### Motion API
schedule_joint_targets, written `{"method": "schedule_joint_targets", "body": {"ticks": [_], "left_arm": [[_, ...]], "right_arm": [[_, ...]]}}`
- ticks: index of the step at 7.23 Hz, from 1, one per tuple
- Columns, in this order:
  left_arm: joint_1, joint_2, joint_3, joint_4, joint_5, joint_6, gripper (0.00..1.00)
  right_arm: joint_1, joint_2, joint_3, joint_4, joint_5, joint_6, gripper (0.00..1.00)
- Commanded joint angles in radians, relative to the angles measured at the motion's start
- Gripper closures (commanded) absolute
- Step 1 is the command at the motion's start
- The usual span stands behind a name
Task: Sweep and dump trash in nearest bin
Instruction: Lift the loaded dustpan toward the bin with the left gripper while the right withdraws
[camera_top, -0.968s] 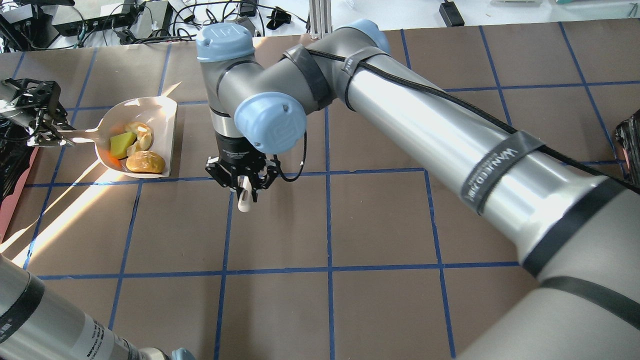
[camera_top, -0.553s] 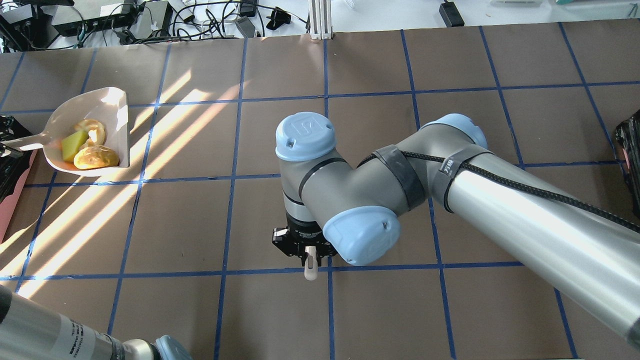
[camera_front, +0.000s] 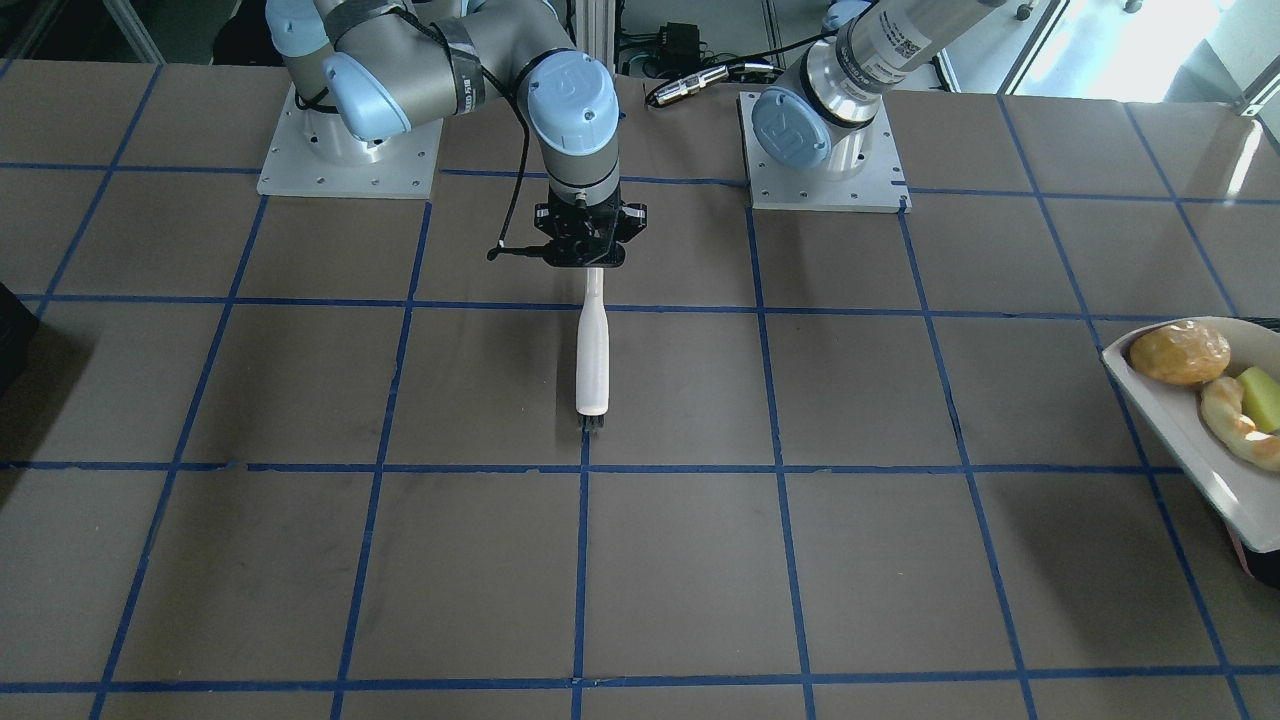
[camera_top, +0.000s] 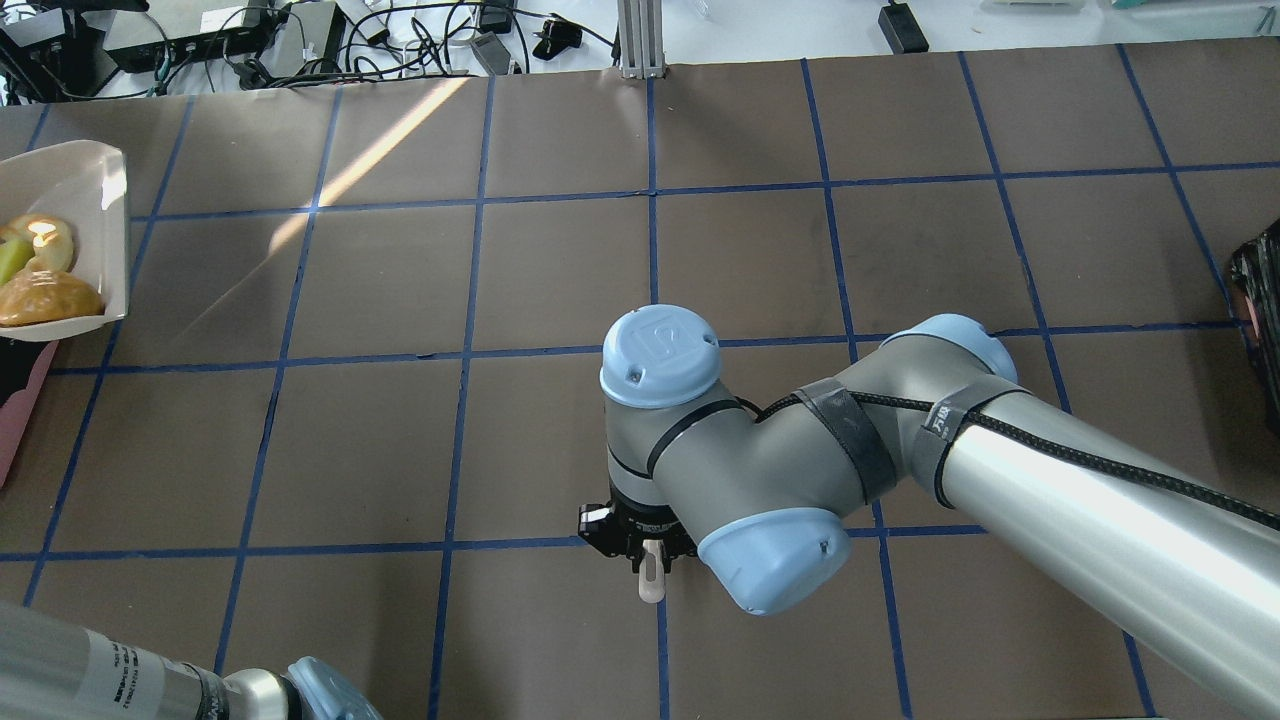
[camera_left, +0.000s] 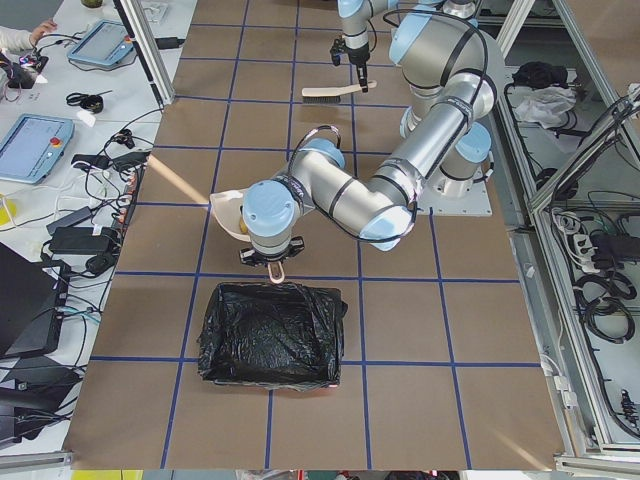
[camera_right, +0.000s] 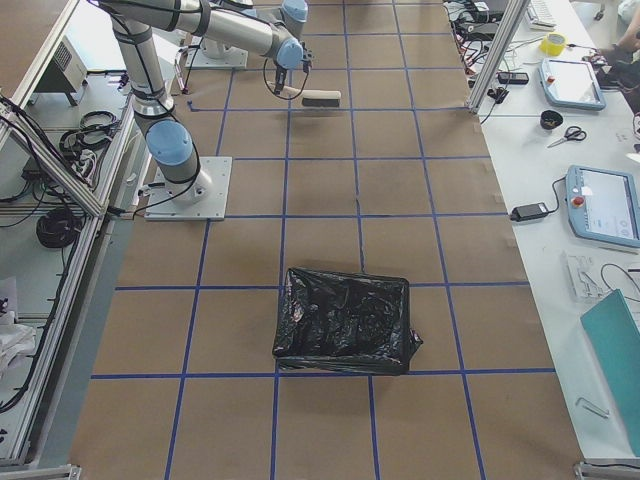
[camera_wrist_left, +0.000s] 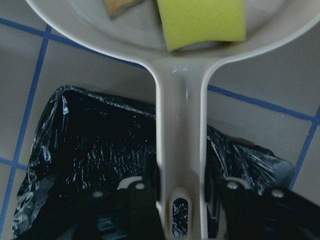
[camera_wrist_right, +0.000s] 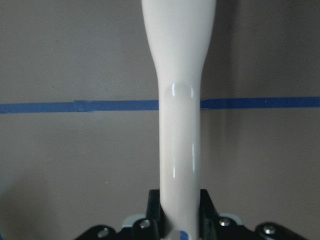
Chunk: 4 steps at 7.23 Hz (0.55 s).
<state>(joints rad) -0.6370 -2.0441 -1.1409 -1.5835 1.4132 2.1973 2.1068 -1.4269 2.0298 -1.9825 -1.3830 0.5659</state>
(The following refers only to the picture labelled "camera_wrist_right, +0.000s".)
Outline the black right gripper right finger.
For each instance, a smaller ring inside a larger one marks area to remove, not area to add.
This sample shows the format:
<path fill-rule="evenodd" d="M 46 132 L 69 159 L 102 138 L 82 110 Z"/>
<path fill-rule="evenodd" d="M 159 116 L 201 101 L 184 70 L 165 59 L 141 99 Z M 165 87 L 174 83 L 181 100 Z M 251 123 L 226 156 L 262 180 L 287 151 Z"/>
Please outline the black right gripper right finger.
<path fill-rule="evenodd" d="M 250 230 L 230 216 L 218 214 L 206 189 L 200 190 L 199 233 L 202 240 L 304 240 L 305 237 L 275 222 Z"/>

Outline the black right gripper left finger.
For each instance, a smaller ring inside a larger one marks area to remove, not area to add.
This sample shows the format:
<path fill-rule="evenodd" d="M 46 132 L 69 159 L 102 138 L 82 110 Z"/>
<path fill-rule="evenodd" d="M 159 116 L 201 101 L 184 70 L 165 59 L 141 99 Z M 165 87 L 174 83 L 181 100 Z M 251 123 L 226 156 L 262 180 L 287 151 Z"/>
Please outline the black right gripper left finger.
<path fill-rule="evenodd" d="M 148 193 L 146 215 L 131 226 L 115 231 L 108 225 L 95 225 L 81 233 L 77 240 L 159 240 L 164 236 L 165 217 L 160 204 L 160 191 Z"/>

